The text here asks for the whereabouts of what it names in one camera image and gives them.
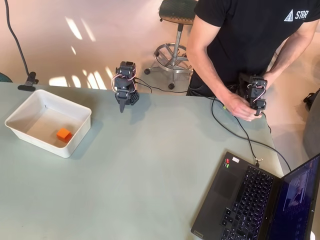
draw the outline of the black laptop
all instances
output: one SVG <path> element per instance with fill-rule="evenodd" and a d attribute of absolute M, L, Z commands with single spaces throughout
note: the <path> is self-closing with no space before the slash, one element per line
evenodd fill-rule
<path fill-rule="evenodd" d="M 320 154 L 278 178 L 227 152 L 191 232 L 204 240 L 308 240 L 319 181 Z"/>

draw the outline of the orange block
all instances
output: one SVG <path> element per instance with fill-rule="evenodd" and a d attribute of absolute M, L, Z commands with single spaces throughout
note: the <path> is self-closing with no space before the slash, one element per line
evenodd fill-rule
<path fill-rule="evenodd" d="M 67 129 L 65 128 L 61 128 L 57 134 L 56 134 L 56 137 L 65 142 L 65 143 L 68 143 L 70 141 L 70 139 L 72 138 L 72 133 L 69 132 Z"/>

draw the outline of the light green tabletop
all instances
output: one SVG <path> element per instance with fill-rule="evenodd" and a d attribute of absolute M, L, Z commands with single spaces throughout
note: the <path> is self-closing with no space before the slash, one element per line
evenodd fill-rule
<path fill-rule="evenodd" d="M 0 83 L 1 240 L 192 240 L 191 226 L 226 151 L 253 163 L 249 144 L 220 127 L 211 100 L 140 94 L 120 113 L 109 90 L 37 86 L 92 110 L 70 158 L 18 139 L 7 117 L 29 96 Z M 218 103 L 216 116 L 244 136 Z M 264 118 L 244 122 L 274 146 Z M 277 154 L 257 144 L 260 167 L 281 177 Z"/>

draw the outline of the white tray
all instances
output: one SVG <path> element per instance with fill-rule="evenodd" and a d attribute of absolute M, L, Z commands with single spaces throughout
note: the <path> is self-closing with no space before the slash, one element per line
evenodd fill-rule
<path fill-rule="evenodd" d="M 18 138 L 63 158 L 69 158 L 91 127 L 91 109 L 36 90 L 5 121 Z M 57 132 L 65 128 L 72 138 L 65 143 Z"/>

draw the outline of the caster wheel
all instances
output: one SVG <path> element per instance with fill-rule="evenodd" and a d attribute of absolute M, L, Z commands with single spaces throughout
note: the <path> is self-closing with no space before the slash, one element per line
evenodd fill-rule
<path fill-rule="evenodd" d="M 151 71 L 150 71 L 150 69 L 149 69 L 149 68 L 146 68 L 146 69 L 144 70 L 144 74 L 145 74 L 145 75 L 149 75 L 149 74 L 150 74 L 150 72 L 151 72 Z"/>
<path fill-rule="evenodd" d="M 169 86 L 168 86 L 168 88 L 169 88 L 170 90 L 172 90 L 172 89 L 175 88 L 175 85 L 174 85 L 173 83 L 170 83 Z"/>

